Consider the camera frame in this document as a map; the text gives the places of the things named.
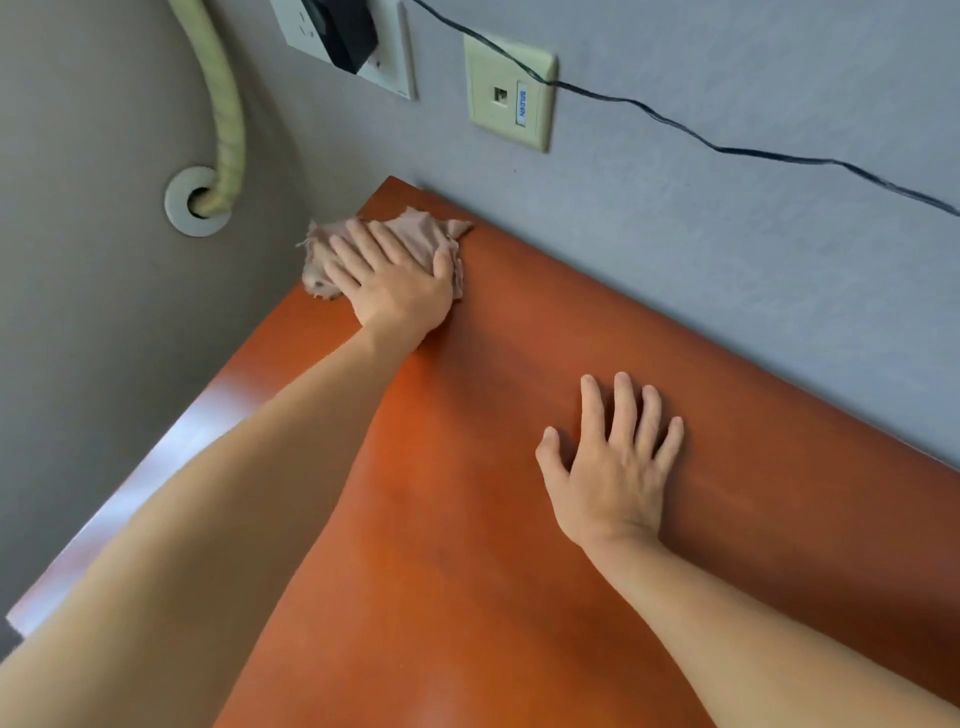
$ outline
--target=label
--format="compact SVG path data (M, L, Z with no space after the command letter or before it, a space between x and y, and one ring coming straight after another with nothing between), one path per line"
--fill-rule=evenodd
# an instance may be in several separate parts
M523 81L516 82L516 125L527 125L527 84Z

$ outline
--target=pink cloth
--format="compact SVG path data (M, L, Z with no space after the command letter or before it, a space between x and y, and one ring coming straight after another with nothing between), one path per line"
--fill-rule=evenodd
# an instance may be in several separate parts
M464 266L460 260L460 244L457 239L473 225L464 220L436 220L429 212L407 207L395 220L384 223L403 246L410 251L423 270L433 273L433 255L440 248L448 248L453 255L453 298L464 297ZM306 239L300 243L306 248L303 264L303 286L311 296L333 299L340 295L340 288L330 280L324 270L328 260L343 262L330 247L330 236L342 237L354 249L356 243L350 237L345 223L317 225L310 223Z

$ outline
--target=left hand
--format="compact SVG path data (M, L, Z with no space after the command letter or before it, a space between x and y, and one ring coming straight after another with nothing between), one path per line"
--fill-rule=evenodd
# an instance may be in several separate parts
M415 348L443 322L453 303L450 251L437 251L430 273L383 223L367 226L350 220L347 229L360 253L334 235L330 245L344 264L328 262L326 274L344 292L364 327L400 333Z

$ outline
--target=wall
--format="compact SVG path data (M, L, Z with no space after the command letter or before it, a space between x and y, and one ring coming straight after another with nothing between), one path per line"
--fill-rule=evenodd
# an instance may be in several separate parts
M295 284L305 212L253 130L227 227L169 226L214 140L165 3L3 4L0 98L5 614Z
M960 221L563 92L543 156L469 124L461 38L412 3L417 103L287 48L266 0L218 2L300 145L316 215L351 213L388 174L434 188L960 463ZM435 5L723 143L847 158L960 204L951 0Z

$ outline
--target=forearm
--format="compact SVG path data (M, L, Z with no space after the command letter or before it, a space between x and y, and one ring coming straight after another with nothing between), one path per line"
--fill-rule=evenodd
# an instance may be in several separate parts
M145 503L0 671L12 725L209 725L409 348L362 329Z
M684 672L718 728L960 725L960 712L647 542L588 550Z

